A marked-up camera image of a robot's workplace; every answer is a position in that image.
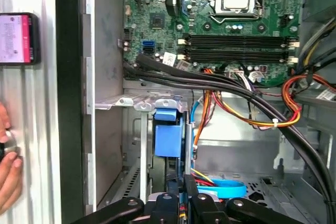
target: black ram slot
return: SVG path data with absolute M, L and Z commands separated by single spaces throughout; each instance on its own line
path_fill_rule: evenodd
M 265 36 L 184 35 L 192 48 L 283 48 L 287 38 Z
M 187 55 L 190 57 L 191 62 L 198 63 L 222 63 L 234 60 L 251 63 L 285 63 L 288 58 L 287 52 L 220 51 L 204 49 L 190 49 Z

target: blue drive bracket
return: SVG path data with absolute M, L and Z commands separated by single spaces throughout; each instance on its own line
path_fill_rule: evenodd
M 154 119 L 176 121 L 177 111 L 157 109 Z M 179 125 L 157 125 L 155 127 L 155 155 L 160 157 L 181 157 L 183 117 Z

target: ventilation grille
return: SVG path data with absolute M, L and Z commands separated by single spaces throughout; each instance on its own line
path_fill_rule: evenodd
M 136 172 L 134 173 L 134 175 L 133 175 L 133 177 L 132 177 L 130 183 L 128 184 L 128 187 L 127 187 L 127 189 L 126 189 L 124 195 L 122 196 L 122 198 L 127 198 L 127 197 L 129 196 L 129 193 L 130 193 L 130 191 L 132 190 L 132 188 L 133 188 L 133 186 L 134 186 L 134 183 L 135 183 L 136 179 L 138 178 L 139 174 L 140 174 L 140 168 L 138 168 L 138 169 L 136 170 Z

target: motherboard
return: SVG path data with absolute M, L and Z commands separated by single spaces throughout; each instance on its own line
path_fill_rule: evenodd
M 301 0 L 124 0 L 124 59 L 284 81 L 295 62 Z

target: human hand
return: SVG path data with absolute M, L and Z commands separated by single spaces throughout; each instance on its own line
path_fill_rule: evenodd
M 10 127 L 5 107 L 0 103 L 0 142 L 8 141 L 6 129 Z M 22 191 L 22 160 L 17 153 L 8 153 L 0 163 L 0 215 L 19 198 Z
M 6 143 L 8 141 L 8 136 L 6 135 L 6 129 L 10 128 L 10 120 L 7 114 L 7 110 L 0 103 L 0 143 Z

